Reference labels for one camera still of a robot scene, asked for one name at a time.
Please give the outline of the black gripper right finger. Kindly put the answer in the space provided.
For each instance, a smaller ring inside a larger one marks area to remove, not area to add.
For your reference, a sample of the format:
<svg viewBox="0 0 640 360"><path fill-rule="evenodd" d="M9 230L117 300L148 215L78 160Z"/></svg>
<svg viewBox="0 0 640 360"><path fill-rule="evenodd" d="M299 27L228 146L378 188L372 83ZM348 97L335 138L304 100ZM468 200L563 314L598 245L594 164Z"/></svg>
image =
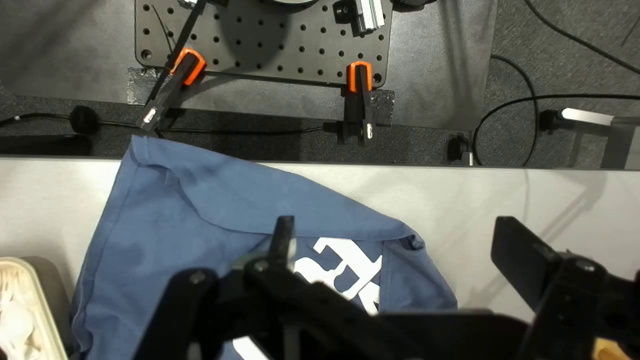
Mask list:
<svg viewBox="0 0 640 360"><path fill-rule="evenodd" d="M514 216L493 223L490 258L534 312L517 360L591 360L598 340L640 358L640 282L556 253Z"/></svg>

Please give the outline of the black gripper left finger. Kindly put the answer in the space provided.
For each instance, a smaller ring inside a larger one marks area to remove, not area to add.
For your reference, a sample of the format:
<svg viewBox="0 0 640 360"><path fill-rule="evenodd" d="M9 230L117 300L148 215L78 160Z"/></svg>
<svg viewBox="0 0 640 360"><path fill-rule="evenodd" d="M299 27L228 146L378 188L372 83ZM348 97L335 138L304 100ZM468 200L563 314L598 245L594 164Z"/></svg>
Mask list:
<svg viewBox="0 0 640 360"><path fill-rule="evenodd" d="M243 337L273 360L372 360L356 335L361 312L287 268L293 238L295 218L279 216L267 253L224 278L210 268L175 272L133 360L215 360Z"/></svg>

